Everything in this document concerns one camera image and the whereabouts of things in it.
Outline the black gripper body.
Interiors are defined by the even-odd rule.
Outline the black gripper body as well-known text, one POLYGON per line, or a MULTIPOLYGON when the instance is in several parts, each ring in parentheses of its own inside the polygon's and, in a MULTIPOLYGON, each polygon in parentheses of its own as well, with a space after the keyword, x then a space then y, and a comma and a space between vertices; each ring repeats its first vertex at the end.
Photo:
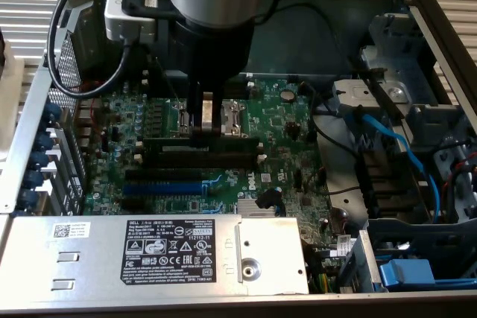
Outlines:
POLYGON ((255 23, 207 28, 185 19, 170 23, 170 55, 203 91, 216 91, 247 65, 255 23))

